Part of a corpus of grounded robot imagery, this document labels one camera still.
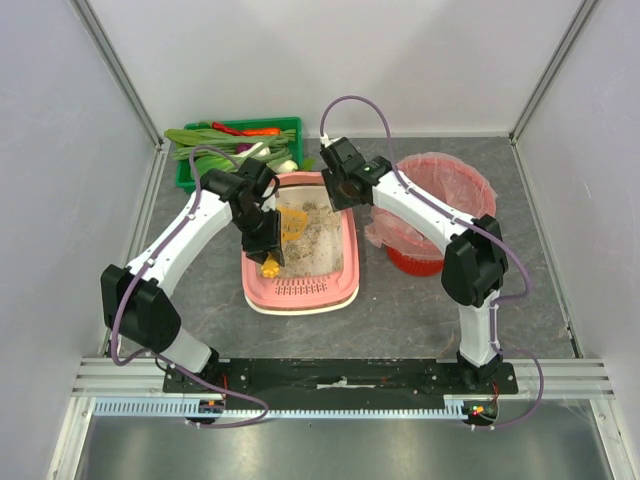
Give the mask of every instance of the gray floor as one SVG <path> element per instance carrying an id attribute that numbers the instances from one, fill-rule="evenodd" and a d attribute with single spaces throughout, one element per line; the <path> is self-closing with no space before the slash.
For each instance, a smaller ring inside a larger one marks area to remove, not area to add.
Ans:
<path id="1" fill-rule="evenodd" d="M 385 155 L 384 140 L 354 144 L 371 158 Z M 396 139 L 397 158 L 428 151 L 459 157 L 489 179 L 498 193 L 505 241 L 529 267 L 533 296 L 499 312 L 503 348 L 526 348 L 540 357 L 573 356 L 540 240 L 506 138 Z M 307 154 L 319 158 L 317 141 Z M 184 207 L 187 196 L 175 187 L 168 160 L 147 243 Z M 183 324 L 226 357 L 453 357 L 460 341 L 457 309 L 439 278 L 414 278 L 397 270 L 384 251 L 363 237 L 369 208 L 356 212 L 360 248 L 360 293 L 352 305 L 332 313 L 300 317 L 265 316 L 246 303 L 240 273 L 240 235 L 227 227 L 186 271 L 172 298 Z M 515 267 L 503 293 L 522 288 Z"/>
<path id="2" fill-rule="evenodd" d="M 500 403 L 504 420 L 529 405 Z M 588 402 L 545 402 L 518 427 L 458 421 L 277 420 L 225 431 L 179 419 L 94 418 L 77 480 L 606 480 Z"/>

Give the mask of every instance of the white wall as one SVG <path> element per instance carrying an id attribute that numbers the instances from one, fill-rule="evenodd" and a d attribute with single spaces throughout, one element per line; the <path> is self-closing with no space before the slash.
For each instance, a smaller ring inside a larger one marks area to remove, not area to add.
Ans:
<path id="1" fill-rule="evenodd" d="M 0 65 L 0 477 L 40 479 L 153 148 L 70 2 L 4 2 Z"/>
<path id="2" fill-rule="evenodd" d="M 394 133 L 507 132 L 579 0 L 92 0 L 158 128 L 294 115 L 355 93 Z M 381 134 L 343 106 L 331 131 Z"/>
<path id="3" fill-rule="evenodd" d="M 521 141 L 588 355 L 640 446 L 640 4 L 600 2 Z"/>

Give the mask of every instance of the gray tabletop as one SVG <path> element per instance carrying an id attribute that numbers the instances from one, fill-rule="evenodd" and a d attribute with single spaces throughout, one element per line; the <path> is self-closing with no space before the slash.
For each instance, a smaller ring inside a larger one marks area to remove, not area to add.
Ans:
<path id="1" fill-rule="evenodd" d="M 385 155 L 382 139 L 356 139 L 365 157 Z M 545 358 L 573 356 L 540 239 L 506 138 L 407 138 L 394 140 L 396 157 L 424 152 L 452 154 L 477 168 L 498 193 L 497 218 L 504 240 L 530 270 L 533 295 L 499 311 L 504 349 L 526 348 Z M 319 159 L 319 143 L 307 141 Z M 175 164 L 167 161 L 147 243 L 187 202 L 175 187 Z M 397 270 L 386 253 L 364 239 L 369 208 L 356 209 L 360 292 L 346 308 L 309 316 L 276 317 L 245 301 L 240 271 L 240 234 L 218 234 L 187 269 L 172 301 L 183 325 L 224 357 L 453 357 L 460 342 L 457 308 L 439 276 L 416 278 Z M 503 294 L 522 289 L 517 269 L 505 277 Z"/>

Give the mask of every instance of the red chili pepper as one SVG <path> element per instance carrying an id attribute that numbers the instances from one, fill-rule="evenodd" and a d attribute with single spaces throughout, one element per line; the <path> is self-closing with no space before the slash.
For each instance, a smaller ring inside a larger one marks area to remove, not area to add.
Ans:
<path id="1" fill-rule="evenodd" d="M 218 130 L 219 132 L 228 133 L 229 135 L 234 135 L 236 137 L 245 137 L 246 134 L 242 133 L 240 130 L 236 130 L 235 128 L 227 127 L 226 125 L 218 122 L 213 122 L 211 124 L 211 128 L 214 130 Z"/>

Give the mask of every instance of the pink plastic bag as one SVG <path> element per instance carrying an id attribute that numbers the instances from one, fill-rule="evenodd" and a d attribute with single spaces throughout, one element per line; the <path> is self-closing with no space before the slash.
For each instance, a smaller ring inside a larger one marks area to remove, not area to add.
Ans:
<path id="1" fill-rule="evenodd" d="M 496 214 L 496 193 L 489 181 L 452 155 L 433 152 L 411 155 L 398 163 L 398 169 L 420 188 L 457 210 L 474 217 Z M 365 236 L 376 247 L 388 245 L 416 260 L 442 260 L 442 253 L 433 243 L 395 215 L 373 207 L 371 217 L 373 223 L 365 227 Z"/>

